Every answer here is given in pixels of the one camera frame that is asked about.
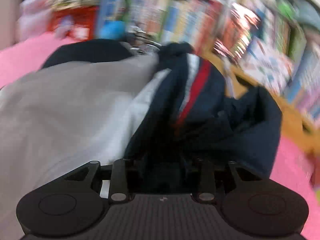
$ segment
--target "book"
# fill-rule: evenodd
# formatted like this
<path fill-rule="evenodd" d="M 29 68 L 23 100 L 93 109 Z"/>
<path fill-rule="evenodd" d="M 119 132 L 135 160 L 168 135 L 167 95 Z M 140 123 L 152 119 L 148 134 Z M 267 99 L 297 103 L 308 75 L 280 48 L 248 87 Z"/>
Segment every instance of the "book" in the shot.
<path fill-rule="evenodd" d="M 137 26 L 140 22 L 141 11 L 144 6 L 144 0 L 132 0 L 129 10 L 129 25 Z"/>
<path fill-rule="evenodd" d="M 208 38 L 212 35 L 213 30 L 217 27 L 222 8 L 223 5 L 220 2 L 209 2 L 197 41 L 194 44 L 195 53 L 197 55 L 199 55 L 202 46 L 207 42 Z"/>
<path fill-rule="evenodd" d="M 163 32 L 161 35 L 162 44 L 170 43 L 173 39 L 174 29 L 178 20 L 180 7 L 181 7 L 181 1 L 178 1 L 178 0 L 172 1 L 168 9 L 168 15 L 166 17 L 164 27 L 163 27 Z"/>
<path fill-rule="evenodd" d="M 277 15 L 275 17 L 275 48 L 287 55 L 290 38 L 290 26 L 284 17 Z"/>
<path fill-rule="evenodd" d="M 202 12 L 203 4 L 200 0 L 190 0 L 189 1 L 189 10 L 186 14 L 186 22 L 184 30 L 181 33 L 179 42 L 190 43 L 192 32 L 196 26 L 196 21 L 199 13 Z"/>
<path fill-rule="evenodd" d="M 156 0 L 142 0 L 140 15 L 138 16 L 138 27 L 147 32 L 149 28 L 149 19 L 154 10 Z"/>
<path fill-rule="evenodd" d="M 164 24 L 166 12 L 169 8 L 171 0 L 156 0 L 152 7 L 148 34 L 154 38 L 155 41 L 159 41 L 162 33 L 162 26 Z"/>
<path fill-rule="evenodd" d="M 209 7 L 209 3 L 203 2 L 202 6 L 197 14 L 196 24 L 192 31 L 191 38 L 189 40 L 189 44 L 194 48 L 194 51 L 196 52 L 196 44 L 198 42 L 199 36 L 201 36 L 201 28 L 203 26 L 206 13 Z"/>
<path fill-rule="evenodd" d="M 100 30 L 106 21 L 115 20 L 115 9 L 117 0 L 101 0 L 101 5 L 98 14 L 96 35 L 99 35 Z"/>
<path fill-rule="evenodd" d="M 320 87 L 307 91 L 300 102 L 296 104 L 299 111 L 307 111 L 311 108 L 320 97 Z"/>
<path fill-rule="evenodd" d="M 320 47 L 311 42 L 307 45 L 297 73 L 287 88 L 285 98 L 289 103 L 298 105 L 305 96 L 308 96 L 308 91 L 318 85 L 319 78 Z"/>
<path fill-rule="evenodd" d="M 300 65 L 301 58 L 306 48 L 306 45 L 307 39 L 302 28 L 299 25 L 292 28 L 288 49 L 288 57 L 293 60 L 296 69 Z"/>
<path fill-rule="evenodd" d="M 179 42 L 180 37 L 184 31 L 185 23 L 186 23 L 186 15 L 188 14 L 190 8 L 189 0 L 184 0 L 180 5 L 179 15 L 177 25 L 174 30 L 174 35 L 172 38 L 173 42 Z"/>
<path fill-rule="evenodd" d="M 320 114 L 320 100 L 318 99 L 317 102 L 307 111 L 309 113 L 311 120 L 314 121 Z"/>
<path fill-rule="evenodd" d="M 270 47 L 274 48 L 275 45 L 275 16 L 274 14 L 266 8 L 265 17 L 262 24 L 262 40 L 264 43 Z"/>
<path fill-rule="evenodd" d="M 254 37 L 240 67 L 276 95 L 281 95 L 292 73 L 292 60 Z"/>
<path fill-rule="evenodd" d="M 319 128 L 320 127 L 320 116 L 318 116 L 315 121 L 314 121 L 315 127 Z"/>

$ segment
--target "red stripe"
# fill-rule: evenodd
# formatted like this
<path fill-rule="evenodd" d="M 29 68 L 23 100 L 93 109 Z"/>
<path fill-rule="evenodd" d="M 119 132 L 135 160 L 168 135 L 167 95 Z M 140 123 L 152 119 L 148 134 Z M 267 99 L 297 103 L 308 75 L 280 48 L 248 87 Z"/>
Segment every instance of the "red stripe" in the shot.
<path fill-rule="evenodd" d="M 182 110 L 178 120 L 177 120 L 177 126 L 182 125 L 184 122 L 185 118 L 188 116 L 191 108 L 193 107 L 194 103 L 196 102 L 199 94 L 201 93 L 205 83 L 208 80 L 210 73 L 210 62 L 208 60 L 204 60 L 200 70 L 197 73 L 197 76 L 191 86 L 190 89 L 190 95 L 189 95 L 189 101 Z"/>

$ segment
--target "gray fabric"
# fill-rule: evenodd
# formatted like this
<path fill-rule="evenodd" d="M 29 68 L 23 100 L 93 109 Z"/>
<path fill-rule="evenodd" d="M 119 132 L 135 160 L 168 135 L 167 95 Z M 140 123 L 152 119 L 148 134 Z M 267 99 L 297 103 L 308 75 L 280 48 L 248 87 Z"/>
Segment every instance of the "gray fabric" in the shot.
<path fill-rule="evenodd" d="M 151 89 L 147 106 L 133 120 L 133 102 L 156 62 L 156 56 L 70 62 L 0 91 L 0 239 L 22 236 L 15 207 L 23 195 L 90 160 L 105 165 L 122 157 L 152 100 Z"/>

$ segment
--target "pink floor mat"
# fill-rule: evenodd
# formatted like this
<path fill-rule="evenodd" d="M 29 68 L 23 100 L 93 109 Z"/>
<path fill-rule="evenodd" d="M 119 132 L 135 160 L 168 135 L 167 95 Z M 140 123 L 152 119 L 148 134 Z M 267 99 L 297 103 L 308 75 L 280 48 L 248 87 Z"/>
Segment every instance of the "pink floor mat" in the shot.
<path fill-rule="evenodd" d="M 25 74 L 40 69 L 58 47 L 76 42 L 72 38 L 56 39 L 53 33 L 20 42 L 0 51 L 0 88 Z"/>
<path fill-rule="evenodd" d="M 289 139 L 281 137 L 271 179 L 297 192 L 307 201 L 309 217 L 302 235 L 307 240 L 320 239 L 320 206 L 309 180 L 313 165 Z"/>

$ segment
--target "clothing pile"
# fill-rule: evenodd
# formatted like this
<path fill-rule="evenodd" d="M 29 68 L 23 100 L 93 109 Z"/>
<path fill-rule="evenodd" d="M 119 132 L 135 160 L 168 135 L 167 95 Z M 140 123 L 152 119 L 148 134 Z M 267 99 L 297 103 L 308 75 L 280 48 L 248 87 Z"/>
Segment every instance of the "clothing pile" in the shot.
<path fill-rule="evenodd" d="M 23 235 L 15 217 L 23 195 L 91 160 L 148 154 L 170 163 L 183 154 L 268 177 L 280 137 L 276 102 L 263 87 L 226 97 L 223 75 L 191 51 L 173 43 L 133 56 L 116 41 L 75 43 L 1 89 L 1 238 Z"/>

